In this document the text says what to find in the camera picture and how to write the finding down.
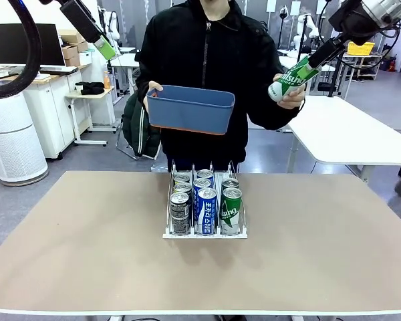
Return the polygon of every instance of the white can rack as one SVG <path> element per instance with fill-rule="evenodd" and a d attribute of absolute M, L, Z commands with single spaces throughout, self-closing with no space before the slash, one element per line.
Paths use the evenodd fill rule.
<path fill-rule="evenodd" d="M 238 232 L 235 235 L 223 235 L 221 233 L 221 220 L 220 220 L 220 204 L 221 204 L 221 182 L 223 179 L 226 178 L 234 178 L 237 179 L 237 176 L 234 171 L 231 170 L 231 164 L 229 164 L 229 167 L 226 172 L 221 172 L 221 171 L 214 171 L 212 165 L 210 166 L 210 170 L 213 171 L 214 173 L 214 186 L 215 190 L 217 192 L 217 207 L 216 207 L 216 213 L 217 213 L 217 227 L 215 228 L 215 232 L 210 235 L 203 235 L 201 233 L 197 232 L 197 228 L 194 225 L 194 219 L 193 219 L 193 212 L 191 213 L 191 222 L 190 222 L 190 233 L 187 233 L 186 235 L 180 235 L 180 234 L 175 234 L 173 233 L 173 228 L 172 228 L 172 218 L 170 214 L 170 196 L 172 194 L 172 189 L 174 186 L 174 175 L 176 174 L 186 174 L 189 175 L 190 177 L 190 184 L 193 185 L 193 181 L 196 178 L 196 173 L 197 171 L 192 167 L 191 171 L 177 171 L 175 168 L 175 165 L 172 165 L 172 170 L 170 174 L 170 179 L 169 179 L 169 188 L 168 188 L 168 205 L 167 205 L 167 210 L 166 210 L 166 227 L 165 227 L 165 233 L 163 235 L 164 239 L 246 239 L 248 238 L 247 234 L 247 212 L 244 207 L 243 199 L 241 199 L 241 208 L 239 211 L 239 228 Z"/>

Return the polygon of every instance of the person's hand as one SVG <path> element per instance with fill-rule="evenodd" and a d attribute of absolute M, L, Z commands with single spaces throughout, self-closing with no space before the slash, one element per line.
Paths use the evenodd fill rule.
<path fill-rule="evenodd" d="M 151 89 L 156 89 L 159 90 L 160 92 L 163 90 L 163 87 L 158 84 L 157 82 L 148 82 L 148 91 L 151 91 Z M 142 103 L 144 104 L 144 107 L 146 107 L 146 111 L 148 114 L 148 101 L 147 101 L 147 95 L 144 97 L 144 99 L 142 100 Z"/>
<path fill-rule="evenodd" d="M 275 77 L 273 77 L 273 81 L 276 82 L 281 76 L 282 74 L 276 74 Z M 305 100 L 305 89 L 306 85 L 301 85 L 298 89 L 290 92 L 288 96 L 285 96 L 277 105 L 284 109 L 299 108 L 301 103 Z"/>

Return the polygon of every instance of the black jacket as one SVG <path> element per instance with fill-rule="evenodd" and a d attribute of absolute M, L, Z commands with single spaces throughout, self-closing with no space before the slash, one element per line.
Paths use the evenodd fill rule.
<path fill-rule="evenodd" d="M 275 43 L 263 26 L 242 15 L 235 0 L 230 12 L 209 25 L 199 0 L 161 11 L 146 28 L 136 84 L 142 102 L 148 82 L 232 92 L 235 107 L 226 135 L 162 129 L 163 151 L 188 160 L 245 160 L 247 114 L 266 129 L 285 126 L 298 110 L 285 110 L 267 93 L 282 73 Z"/>

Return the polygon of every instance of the orange bottle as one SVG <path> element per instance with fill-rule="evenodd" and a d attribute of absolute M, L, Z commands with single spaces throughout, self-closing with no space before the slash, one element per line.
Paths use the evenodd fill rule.
<path fill-rule="evenodd" d="M 110 79 L 108 77 L 108 72 L 104 72 L 104 88 L 110 89 Z"/>

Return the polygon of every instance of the jacket collar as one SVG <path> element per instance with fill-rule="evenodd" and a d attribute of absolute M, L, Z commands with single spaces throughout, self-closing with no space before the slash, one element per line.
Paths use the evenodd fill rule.
<path fill-rule="evenodd" d="M 199 0 L 187 0 L 188 6 L 192 9 L 194 15 L 200 19 L 207 20 L 205 12 L 203 11 L 201 2 Z M 230 28 L 239 30 L 241 28 L 242 11 L 235 0 L 229 1 L 230 11 L 219 22 Z"/>

